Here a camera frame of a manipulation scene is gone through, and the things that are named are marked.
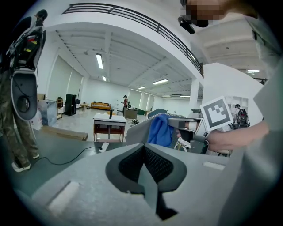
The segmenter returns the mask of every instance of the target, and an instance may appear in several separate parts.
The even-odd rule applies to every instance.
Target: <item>backpack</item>
[[[239,113],[237,116],[237,124],[239,125],[246,125],[246,127],[249,127],[249,117],[248,113],[245,109],[239,109]]]
[[[35,71],[43,49],[43,27],[35,26],[36,18],[31,20],[31,27],[26,29],[9,48],[10,68],[27,68]]]

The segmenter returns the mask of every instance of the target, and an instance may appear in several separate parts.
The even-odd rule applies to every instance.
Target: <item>white table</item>
[[[93,117],[93,141],[97,141],[97,134],[108,134],[108,141],[107,142],[117,142],[116,140],[110,140],[111,134],[119,134],[121,142],[121,135],[122,135],[122,142],[124,141],[124,133],[125,133],[125,126],[127,120],[124,116],[121,115],[112,115],[112,118],[109,119],[109,115],[107,114],[96,114]]]

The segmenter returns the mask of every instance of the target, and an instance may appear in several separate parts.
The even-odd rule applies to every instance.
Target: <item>camouflage pants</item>
[[[31,156],[36,156],[38,154],[38,147],[35,143],[30,124],[27,121],[21,120],[14,111],[11,99],[10,75],[11,73],[9,71],[0,74],[0,132],[7,138],[8,148],[11,150],[14,158],[17,158],[22,166],[26,167],[30,164],[27,152]],[[15,119],[23,144],[18,140],[13,119]]]

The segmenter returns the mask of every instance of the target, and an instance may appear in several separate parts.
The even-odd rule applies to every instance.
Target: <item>black cabinet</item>
[[[65,114],[69,116],[76,114],[76,95],[67,94]]]

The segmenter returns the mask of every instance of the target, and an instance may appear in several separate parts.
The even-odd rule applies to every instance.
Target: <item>sneaker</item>
[[[20,173],[20,172],[23,172],[25,170],[29,170],[31,168],[31,165],[28,165],[27,167],[20,167],[20,166],[18,166],[17,163],[13,162],[12,167],[17,173]]]
[[[33,159],[37,159],[39,157],[39,153],[37,153],[37,155],[36,156],[33,156],[32,158]]]

